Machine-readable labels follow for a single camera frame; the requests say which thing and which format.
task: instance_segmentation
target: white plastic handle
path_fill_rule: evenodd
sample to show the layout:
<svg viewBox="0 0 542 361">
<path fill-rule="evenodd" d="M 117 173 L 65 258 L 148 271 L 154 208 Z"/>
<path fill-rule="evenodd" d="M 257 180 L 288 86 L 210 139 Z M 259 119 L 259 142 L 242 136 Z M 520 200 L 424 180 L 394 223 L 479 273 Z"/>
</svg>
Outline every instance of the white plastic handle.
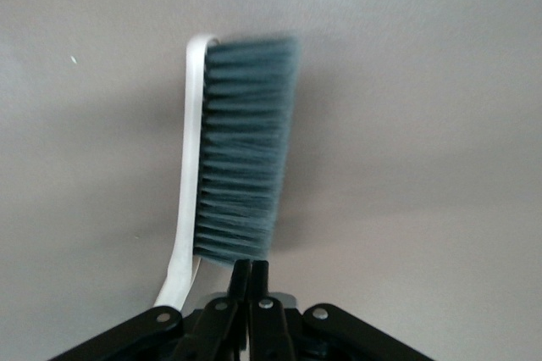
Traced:
<svg viewBox="0 0 542 361">
<path fill-rule="evenodd" d="M 203 74 L 205 53 L 214 35 L 193 37 L 186 47 L 185 127 L 180 170 L 179 217 L 168 274 L 155 306 L 181 310 L 196 276 L 199 257 L 192 255 L 196 222 L 196 193 L 202 132 Z"/>
</svg>

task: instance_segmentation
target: teal bristles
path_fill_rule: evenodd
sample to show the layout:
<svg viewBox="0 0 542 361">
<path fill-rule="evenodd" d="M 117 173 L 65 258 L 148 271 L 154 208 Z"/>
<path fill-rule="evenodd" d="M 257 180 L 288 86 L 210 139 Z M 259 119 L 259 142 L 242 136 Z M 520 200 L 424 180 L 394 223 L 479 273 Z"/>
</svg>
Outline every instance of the teal bristles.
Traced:
<svg viewBox="0 0 542 361">
<path fill-rule="evenodd" d="M 291 37 L 207 49 L 195 254 L 222 264 L 266 258 L 285 171 L 298 53 Z"/>
</svg>

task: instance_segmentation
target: round metal bolt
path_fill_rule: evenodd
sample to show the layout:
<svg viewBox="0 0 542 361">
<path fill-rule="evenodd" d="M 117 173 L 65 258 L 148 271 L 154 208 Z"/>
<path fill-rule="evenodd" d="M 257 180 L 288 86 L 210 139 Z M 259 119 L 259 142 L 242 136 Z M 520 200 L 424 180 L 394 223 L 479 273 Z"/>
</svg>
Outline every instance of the round metal bolt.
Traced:
<svg viewBox="0 0 542 361">
<path fill-rule="evenodd" d="M 273 307 L 273 301 L 271 299 L 262 299 L 257 304 L 260 308 L 272 308 Z"/>
<path fill-rule="evenodd" d="M 217 310 L 225 310 L 228 308 L 228 303 L 226 302 L 219 302 L 217 304 L 214 305 L 214 308 L 216 308 Z"/>
<path fill-rule="evenodd" d="M 314 318 L 318 320 L 326 320 L 329 315 L 324 308 L 315 308 L 312 311 L 312 316 L 314 316 Z"/>
<path fill-rule="evenodd" d="M 156 321 L 158 323 L 165 323 L 166 321 L 168 321 L 169 319 L 171 319 L 171 314 L 169 313 L 162 313 L 162 314 L 159 314 L 158 317 L 156 318 Z"/>
</svg>

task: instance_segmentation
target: hand brush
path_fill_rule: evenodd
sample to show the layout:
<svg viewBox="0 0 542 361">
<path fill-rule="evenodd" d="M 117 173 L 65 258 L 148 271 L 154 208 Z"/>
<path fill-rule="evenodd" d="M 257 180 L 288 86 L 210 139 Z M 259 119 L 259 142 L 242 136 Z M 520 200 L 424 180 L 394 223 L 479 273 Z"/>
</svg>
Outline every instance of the hand brush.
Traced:
<svg viewBox="0 0 542 361">
<path fill-rule="evenodd" d="M 190 40 L 179 218 L 157 306 L 182 308 L 200 257 L 232 264 L 267 256 L 284 177 L 298 54 L 293 37 Z"/>
</svg>

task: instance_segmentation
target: gray background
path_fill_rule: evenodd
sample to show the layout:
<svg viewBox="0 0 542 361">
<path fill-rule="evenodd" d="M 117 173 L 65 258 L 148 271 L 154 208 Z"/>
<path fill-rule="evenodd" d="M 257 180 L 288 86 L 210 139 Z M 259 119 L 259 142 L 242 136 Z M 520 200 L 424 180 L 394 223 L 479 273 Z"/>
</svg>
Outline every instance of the gray background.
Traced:
<svg viewBox="0 0 542 361">
<path fill-rule="evenodd" d="M 0 0 L 1 360 L 152 304 L 185 44 L 283 30 L 303 56 L 273 289 L 440 360 L 540 359 L 542 0 Z M 188 307 L 227 279 L 203 265 Z"/>
</svg>

